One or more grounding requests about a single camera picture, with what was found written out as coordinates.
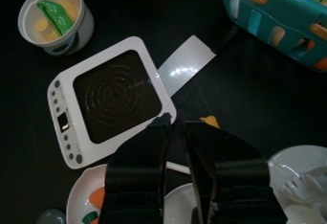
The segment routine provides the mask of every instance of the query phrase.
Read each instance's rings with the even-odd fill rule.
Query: teal toy basket
[[[233,23],[300,64],[327,72],[327,6],[312,0],[223,0]]]

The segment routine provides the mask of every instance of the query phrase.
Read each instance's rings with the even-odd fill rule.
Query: black cooking surface
[[[157,92],[136,51],[126,51],[77,76],[73,87],[94,144],[161,112]]]

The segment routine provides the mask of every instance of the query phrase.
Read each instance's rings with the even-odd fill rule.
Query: button
[[[81,162],[82,162],[82,157],[81,157],[80,154],[76,155],[76,162],[77,162],[78,164],[81,164]]]

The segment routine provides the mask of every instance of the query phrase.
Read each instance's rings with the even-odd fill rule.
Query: orange food piece
[[[100,210],[104,203],[104,186],[97,188],[90,194],[89,194],[89,202],[90,204]]]
[[[92,220],[89,224],[98,224],[98,218],[96,218],[94,220]]]
[[[327,57],[321,58],[312,67],[319,71],[327,71]]]

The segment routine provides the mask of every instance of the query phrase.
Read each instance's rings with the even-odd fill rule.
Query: toy induction cooktop
[[[81,168],[164,113],[176,110],[142,41],[129,37],[65,70],[49,84],[48,105],[60,149]]]

